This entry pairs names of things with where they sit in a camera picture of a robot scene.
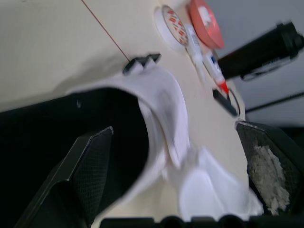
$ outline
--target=masking tape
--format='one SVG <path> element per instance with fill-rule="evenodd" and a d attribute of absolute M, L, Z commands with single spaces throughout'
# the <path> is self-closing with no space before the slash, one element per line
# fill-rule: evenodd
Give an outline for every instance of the masking tape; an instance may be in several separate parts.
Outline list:
<path fill-rule="evenodd" d="M 166 43 L 174 50 L 185 51 L 188 37 L 176 13 L 169 6 L 158 7 L 154 12 L 154 20 L 158 32 Z"/>

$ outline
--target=red wire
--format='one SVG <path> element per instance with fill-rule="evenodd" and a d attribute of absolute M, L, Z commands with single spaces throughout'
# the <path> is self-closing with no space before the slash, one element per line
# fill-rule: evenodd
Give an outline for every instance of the red wire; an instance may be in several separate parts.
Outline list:
<path fill-rule="evenodd" d="M 93 17 L 97 20 L 97 22 L 99 23 L 99 25 L 104 29 L 104 31 L 108 34 L 108 36 L 111 38 L 111 40 L 115 43 L 115 45 L 118 47 L 118 49 L 121 51 L 121 53 L 126 57 L 126 59 L 128 61 L 129 58 L 126 56 L 126 54 L 121 50 L 121 48 L 118 46 L 118 44 L 115 42 L 115 40 L 113 39 L 113 37 L 110 35 L 110 33 L 104 28 L 104 26 L 102 25 L 102 23 L 99 21 L 99 19 L 95 16 L 95 14 L 91 11 L 91 9 L 88 7 L 88 5 L 85 3 L 84 0 L 81 0 L 82 3 L 85 5 L 85 7 L 90 11 L 90 13 L 93 15 Z"/>

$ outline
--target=white cloth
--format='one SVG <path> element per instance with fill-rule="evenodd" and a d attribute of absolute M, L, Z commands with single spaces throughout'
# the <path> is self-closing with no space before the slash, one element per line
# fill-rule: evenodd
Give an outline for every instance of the white cloth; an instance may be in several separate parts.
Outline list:
<path fill-rule="evenodd" d="M 189 150 L 180 170 L 169 166 L 165 178 L 178 193 L 179 212 L 185 221 L 209 216 L 215 220 L 232 214 L 243 220 L 263 214 L 254 192 L 227 172 L 206 149 Z"/>
<path fill-rule="evenodd" d="M 185 101 L 170 73 L 149 61 L 145 67 L 133 66 L 128 76 L 118 73 L 110 79 L 75 87 L 68 94 L 105 87 L 138 97 L 149 138 L 143 172 L 120 203 L 132 200 L 167 171 L 167 179 L 179 192 L 179 210 L 185 220 L 192 216 L 219 219 L 225 214 L 248 219 L 263 211 L 248 186 L 227 173 L 208 151 L 202 150 L 193 159 Z"/>
<path fill-rule="evenodd" d="M 147 127 L 148 160 L 137 181 L 123 196 L 123 202 L 128 202 L 161 176 L 168 154 L 173 165 L 180 168 L 190 144 L 188 115 L 176 79 L 153 61 L 149 61 L 145 68 L 134 66 L 128 76 L 118 73 L 110 79 L 75 87 L 68 94 L 105 87 L 117 88 L 138 97 Z"/>

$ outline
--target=white desk surface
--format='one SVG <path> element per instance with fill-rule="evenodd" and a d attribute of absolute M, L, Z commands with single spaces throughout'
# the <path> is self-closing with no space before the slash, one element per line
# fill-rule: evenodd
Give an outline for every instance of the white desk surface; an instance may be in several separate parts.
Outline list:
<path fill-rule="evenodd" d="M 104 28 L 129 57 L 160 52 L 158 63 L 172 72 L 183 92 L 190 140 L 206 146 L 229 172 L 246 185 L 247 161 L 233 118 L 213 100 L 213 80 L 205 86 L 185 53 L 166 45 L 156 30 L 157 0 L 85 0 Z M 0 3 L 0 111 L 63 94 L 71 85 L 106 77 L 121 69 L 126 58 L 78 0 L 4 0 Z M 183 22 L 184 8 L 177 11 Z M 232 83 L 228 85 L 235 91 Z M 235 91 L 241 116 L 245 108 Z M 127 205 L 113 205 L 104 217 L 178 215 L 174 189 L 162 180 Z"/>

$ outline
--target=black cylinder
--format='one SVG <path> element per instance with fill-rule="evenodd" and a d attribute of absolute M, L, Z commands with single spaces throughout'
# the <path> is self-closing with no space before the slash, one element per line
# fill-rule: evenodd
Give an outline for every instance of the black cylinder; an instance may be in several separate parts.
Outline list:
<path fill-rule="evenodd" d="M 293 23 L 277 27 L 218 61 L 226 79 L 252 74 L 253 77 L 279 68 L 283 61 L 295 58 L 304 47 L 304 38 Z"/>

